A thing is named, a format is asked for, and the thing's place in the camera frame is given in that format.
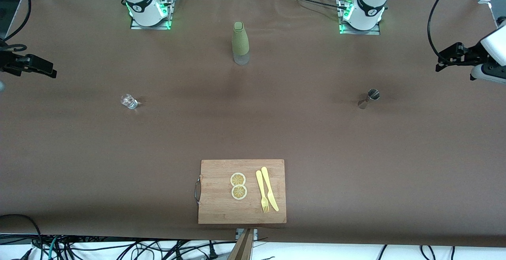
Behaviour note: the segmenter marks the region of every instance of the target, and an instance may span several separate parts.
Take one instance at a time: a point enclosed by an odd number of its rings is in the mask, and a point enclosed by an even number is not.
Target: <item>wooden block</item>
[[[265,166],[279,211],[269,204],[269,213],[262,211],[261,194],[255,172]],[[240,172],[246,177],[247,195],[242,200],[232,197],[230,177]],[[199,224],[285,224],[286,195],[283,159],[203,160],[200,168]]]

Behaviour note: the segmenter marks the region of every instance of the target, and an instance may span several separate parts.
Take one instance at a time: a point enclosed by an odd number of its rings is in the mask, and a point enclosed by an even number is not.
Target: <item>knife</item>
[[[264,176],[265,184],[267,184],[267,189],[269,189],[269,192],[267,193],[267,198],[269,199],[269,202],[271,202],[271,206],[276,211],[279,211],[278,204],[276,204],[274,194],[272,193],[271,181],[269,180],[269,172],[267,172],[267,168],[265,166],[262,167],[262,175]]]

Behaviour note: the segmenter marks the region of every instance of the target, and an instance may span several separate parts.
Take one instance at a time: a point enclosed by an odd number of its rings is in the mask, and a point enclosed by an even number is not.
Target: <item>blue cable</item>
[[[53,247],[55,247],[55,242],[58,236],[51,241],[51,245],[49,246],[49,252],[47,253],[47,260],[51,260],[51,255],[53,254]]]

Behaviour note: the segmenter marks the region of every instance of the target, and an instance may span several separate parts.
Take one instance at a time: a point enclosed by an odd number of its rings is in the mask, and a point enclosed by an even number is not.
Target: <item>metal handle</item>
[[[197,202],[197,205],[200,205],[200,196],[197,199],[197,188],[200,185],[200,175],[198,176],[197,182],[195,182],[195,202]]]

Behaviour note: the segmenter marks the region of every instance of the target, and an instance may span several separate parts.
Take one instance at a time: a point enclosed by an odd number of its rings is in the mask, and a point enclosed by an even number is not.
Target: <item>brown table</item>
[[[130,30],[119,1],[33,0],[10,43],[58,78],[0,75],[0,213],[45,234],[232,239],[238,226],[197,224],[201,159],[285,159],[287,223],[260,228],[269,241],[504,245],[506,87],[434,72],[434,0],[389,0],[380,36],[340,35],[334,9],[296,0],[180,0],[172,30]],[[494,24],[476,0],[442,0],[432,28],[443,49]],[[360,110],[370,88],[381,99]]]

